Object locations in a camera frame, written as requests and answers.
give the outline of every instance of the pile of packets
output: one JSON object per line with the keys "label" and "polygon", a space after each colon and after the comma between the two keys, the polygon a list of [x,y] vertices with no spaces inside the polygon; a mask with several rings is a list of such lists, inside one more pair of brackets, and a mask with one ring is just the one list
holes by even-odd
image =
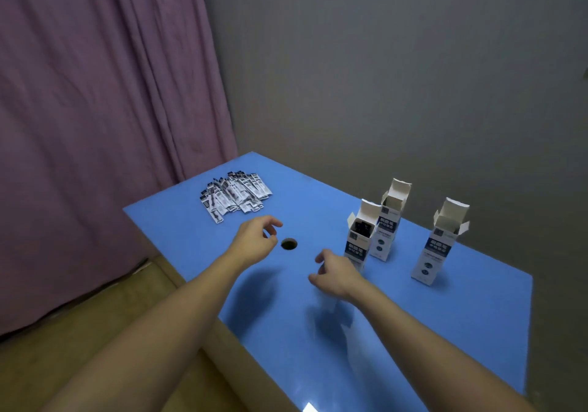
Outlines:
{"label": "pile of packets", "polygon": [[200,201],[216,223],[223,221],[227,212],[257,212],[263,207],[265,200],[272,192],[257,174],[246,174],[243,171],[229,172],[227,178],[206,185],[200,193]]}

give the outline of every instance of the person's left hand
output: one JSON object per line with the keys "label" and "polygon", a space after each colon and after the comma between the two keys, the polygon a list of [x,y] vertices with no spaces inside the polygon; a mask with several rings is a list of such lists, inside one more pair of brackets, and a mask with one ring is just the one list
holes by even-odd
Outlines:
{"label": "person's left hand", "polygon": [[251,267],[251,265],[265,259],[277,245],[274,226],[279,228],[282,225],[281,221],[271,215],[255,217],[241,223],[227,254],[242,263],[243,270]]}

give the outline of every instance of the hand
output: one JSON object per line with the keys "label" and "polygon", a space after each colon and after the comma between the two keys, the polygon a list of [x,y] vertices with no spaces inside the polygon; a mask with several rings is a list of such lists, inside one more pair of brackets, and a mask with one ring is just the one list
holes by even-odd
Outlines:
{"label": "hand", "polygon": [[311,274],[308,280],[315,287],[330,296],[351,302],[351,292],[365,281],[357,272],[351,260],[334,254],[331,250],[322,250],[315,262],[323,263],[318,274]]}
{"label": "hand", "polygon": [[239,263],[243,270],[265,259],[277,244],[276,229],[283,223],[271,215],[255,217],[241,223],[231,246],[227,250]]}

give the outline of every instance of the forearm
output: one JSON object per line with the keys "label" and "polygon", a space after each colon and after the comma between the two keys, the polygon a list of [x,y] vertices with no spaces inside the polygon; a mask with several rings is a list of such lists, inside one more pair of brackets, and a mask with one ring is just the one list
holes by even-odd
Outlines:
{"label": "forearm", "polygon": [[202,346],[239,268],[234,257],[219,257],[94,356],[46,410],[160,410]]}
{"label": "forearm", "polygon": [[352,303],[430,411],[533,411],[510,386],[371,283],[363,280],[350,292]]}

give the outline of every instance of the dark blue label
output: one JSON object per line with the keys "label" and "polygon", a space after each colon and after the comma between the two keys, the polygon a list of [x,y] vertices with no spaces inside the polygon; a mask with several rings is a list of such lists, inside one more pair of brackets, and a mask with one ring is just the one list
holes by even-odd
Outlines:
{"label": "dark blue label", "polygon": [[380,217],[378,219],[378,226],[382,229],[385,229],[388,232],[394,233],[394,231],[396,230],[396,225],[398,225],[397,222],[388,220],[387,218]]}
{"label": "dark blue label", "polygon": [[345,252],[352,255],[357,260],[361,260],[362,262],[366,258],[366,250],[361,249],[359,246],[354,245],[350,242],[347,242],[347,245],[345,245]]}
{"label": "dark blue label", "polygon": [[449,251],[451,250],[451,246],[445,245],[445,243],[441,243],[434,238],[429,238],[427,240],[427,244],[424,246],[424,249],[434,252],[441,257],[447,257]]}

